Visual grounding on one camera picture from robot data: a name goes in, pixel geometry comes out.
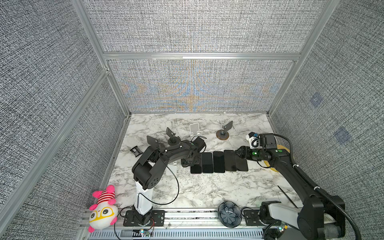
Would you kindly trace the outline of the dark grey cased phone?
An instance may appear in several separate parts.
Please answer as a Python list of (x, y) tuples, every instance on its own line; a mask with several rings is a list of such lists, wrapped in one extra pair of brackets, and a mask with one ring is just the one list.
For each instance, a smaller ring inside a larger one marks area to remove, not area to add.
[(236, 167), (237, 171), (239, 172), (248, 172), (249, 167), (248, 167), (248, 162), (246, 159), (239, 157), (238, 155), (235, 155), (236, 157)]

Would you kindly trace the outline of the teal edged phone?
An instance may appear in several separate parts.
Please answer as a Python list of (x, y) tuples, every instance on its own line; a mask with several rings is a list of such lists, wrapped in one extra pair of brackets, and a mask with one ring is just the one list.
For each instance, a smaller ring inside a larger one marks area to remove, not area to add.
[(236, 172), (236, 154), (232, 150), (224, 150), (225, 170), (226, 172)]

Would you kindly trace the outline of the green edged phone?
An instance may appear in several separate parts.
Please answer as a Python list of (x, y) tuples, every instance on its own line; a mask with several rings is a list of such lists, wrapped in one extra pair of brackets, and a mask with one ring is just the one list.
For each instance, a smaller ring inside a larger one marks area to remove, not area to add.
[(202, 153), (202, 172), (205, 174), (211, 174), (214, 172), (214, 162), (212, 153)]

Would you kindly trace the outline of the black phone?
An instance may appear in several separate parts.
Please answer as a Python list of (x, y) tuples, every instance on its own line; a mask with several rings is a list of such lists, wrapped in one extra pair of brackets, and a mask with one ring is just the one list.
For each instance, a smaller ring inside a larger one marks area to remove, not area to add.
[(214, 161), (214, 172), (215, 173), (225, 173), (225, 158), (223, 152), (213, 152), (213, 161)]

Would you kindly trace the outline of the dark grey round phone stand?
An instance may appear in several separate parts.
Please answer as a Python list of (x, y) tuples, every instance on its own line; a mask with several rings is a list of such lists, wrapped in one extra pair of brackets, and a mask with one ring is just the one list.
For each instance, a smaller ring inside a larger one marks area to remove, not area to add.
[(176, 134), (170, 128), (166, 129), (166, 135), (169, 137), (168, 145), (175, 146), (180, 144), (180, 137), (176, 136)]

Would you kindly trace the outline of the purple edged phone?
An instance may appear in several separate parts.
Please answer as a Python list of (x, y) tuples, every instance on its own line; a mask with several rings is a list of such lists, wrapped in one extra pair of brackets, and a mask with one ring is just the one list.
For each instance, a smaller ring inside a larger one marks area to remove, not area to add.
[(191, 166), (190, 167), (190, 173), (191, 174), (201, 174), (202, 173), (202, 166), (200, 164)]

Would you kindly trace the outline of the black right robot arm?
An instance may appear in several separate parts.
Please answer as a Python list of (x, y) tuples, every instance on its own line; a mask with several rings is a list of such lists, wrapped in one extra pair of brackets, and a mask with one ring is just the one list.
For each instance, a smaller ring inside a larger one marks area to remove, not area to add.
[(345, 203), (331, 196), (314, 183), (284, 149), (251, 149), (242, 146), (235, 151), (238, 158), (249, 161), (266, 161), (293, 187), (300, 197), (301, 208), (289, 207), (278, 201), (262, 202), (259, 219), (264, 224), (286, 223), (298, 229), (308, 240), (342, 238), (346, 234)]

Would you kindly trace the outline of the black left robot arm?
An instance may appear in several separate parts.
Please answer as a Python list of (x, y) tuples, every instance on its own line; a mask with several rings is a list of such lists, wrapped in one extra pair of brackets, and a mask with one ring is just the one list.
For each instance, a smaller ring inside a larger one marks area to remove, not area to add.
[(196, 137), (193, 141), (184, 140), (170, 147), (150, 136), (147, 137), (147, 142), (149, 147), (132, 168), (137, 190), (134, 207), (141, 216), (152, 210), (153, 188), (160, 182), (168, 164), (180, 160), (184, 168), (199, 165), (201, 151), (206, 147), (201, 137)]

